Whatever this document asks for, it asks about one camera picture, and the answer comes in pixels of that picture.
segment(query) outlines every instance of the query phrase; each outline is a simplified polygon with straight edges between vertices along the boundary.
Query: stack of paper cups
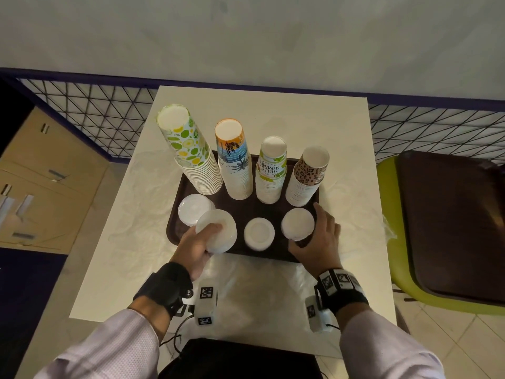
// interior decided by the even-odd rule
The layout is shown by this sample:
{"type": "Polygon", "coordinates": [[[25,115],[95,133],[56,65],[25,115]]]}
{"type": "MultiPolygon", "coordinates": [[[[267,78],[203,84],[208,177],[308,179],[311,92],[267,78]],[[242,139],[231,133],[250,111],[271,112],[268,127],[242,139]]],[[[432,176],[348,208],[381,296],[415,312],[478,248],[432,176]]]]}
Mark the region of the stack of paper cups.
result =
{"type": "Polygon", "coordinates": [[[253,171],[242,125],[227,118],[218,122],[215,134],[219,170],[226,190],[234,200],[244,200],[253,192],[253,171]]]}
{"type": "Polygon", "coordinates": [[[160,110],[158,127],[174,150],[174,158],[182,172],[200,194],[209,196],[219,191],[223,179],[209,144],[191,118],[188,109],[172,104],[160,110]]]}
{"type": "Polygon", "coordinates": [[[290,205],[303,206],[311,199],[324,178],[330,154],[321,146],[307,147],[294,165],[286,191],[290,205]]]}
{"type": "Polygon", "coordinates": [[[286,178],[286,142],[275,135],[263,140],[256,163],[256,196],[268,205],[281,197],[286,178]]]}

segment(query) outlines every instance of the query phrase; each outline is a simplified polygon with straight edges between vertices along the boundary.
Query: left hand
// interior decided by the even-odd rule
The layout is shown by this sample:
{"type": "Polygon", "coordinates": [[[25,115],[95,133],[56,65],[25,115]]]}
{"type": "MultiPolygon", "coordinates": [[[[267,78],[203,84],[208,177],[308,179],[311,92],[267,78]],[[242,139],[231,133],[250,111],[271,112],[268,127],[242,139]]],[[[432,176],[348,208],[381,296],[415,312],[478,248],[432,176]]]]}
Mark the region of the left hand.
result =
{"type": "Polygon", "coordinates": [[[223,229],[220,223],[210,223],[196,234],[196,226],[191,227],[181,238],[170,262],[176,262],[186,268],[191,280],[200,278],[211,254],[205,251],[207,241],[223,229]]]}

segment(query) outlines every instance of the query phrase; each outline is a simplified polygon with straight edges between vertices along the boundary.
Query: white wall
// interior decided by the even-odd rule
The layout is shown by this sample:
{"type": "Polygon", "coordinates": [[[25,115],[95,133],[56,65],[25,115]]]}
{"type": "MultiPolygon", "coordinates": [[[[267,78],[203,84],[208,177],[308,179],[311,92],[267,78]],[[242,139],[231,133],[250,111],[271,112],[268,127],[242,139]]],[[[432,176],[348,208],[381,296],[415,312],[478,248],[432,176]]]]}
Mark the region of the white wall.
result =
{"type": "Polygon", "coordinates": [[[2,0],[0,67],[505,99],[505,0],[2,0]]]}

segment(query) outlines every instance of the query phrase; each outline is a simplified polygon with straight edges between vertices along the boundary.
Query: right hand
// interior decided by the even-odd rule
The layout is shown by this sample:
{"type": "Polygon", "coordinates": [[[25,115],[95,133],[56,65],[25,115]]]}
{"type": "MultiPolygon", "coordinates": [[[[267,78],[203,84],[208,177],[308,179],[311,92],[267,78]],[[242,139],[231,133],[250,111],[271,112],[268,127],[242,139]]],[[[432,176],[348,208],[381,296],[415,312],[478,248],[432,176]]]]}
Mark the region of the right hand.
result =
{"type": "Polygon", "coordinates": [[[326,270],[342,268],[342,264],[338,256],[340,225],[318,203],[314,202],[314,208],[317,221],[310,243],[300,248],[289,240],[288,250],[317,279],[326,270]]]}

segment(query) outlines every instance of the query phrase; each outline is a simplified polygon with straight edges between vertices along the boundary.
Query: white table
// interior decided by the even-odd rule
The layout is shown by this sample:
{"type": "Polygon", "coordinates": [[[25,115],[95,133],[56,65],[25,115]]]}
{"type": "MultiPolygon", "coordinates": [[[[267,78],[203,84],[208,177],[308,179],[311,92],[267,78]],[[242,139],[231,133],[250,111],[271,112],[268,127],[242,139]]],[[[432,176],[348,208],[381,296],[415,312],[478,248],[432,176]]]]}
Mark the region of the white table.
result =
{"type": "MultiPolygon", "coordinates": [[[[249,151],[278,135],[288,157],[325,146],[330,163],[320,203],[342,225],[344,267],[362,284],[372,308],[395,323],[382,209],[365,98],[185,87],[160,87],[110,211],[70,317],[102,322],[126,308],[152,271],[172,256],[165,228],[181,172],[156,126],[169,103],[185,105],[213,149],[214,126],[235,118],[249,151]]],[[[304,300],[315,280],[299,264],[223,254],[204,276],[219,280],[219,324],[183,333],[341,357],[339,332],[309,329],[304,300]]]]}

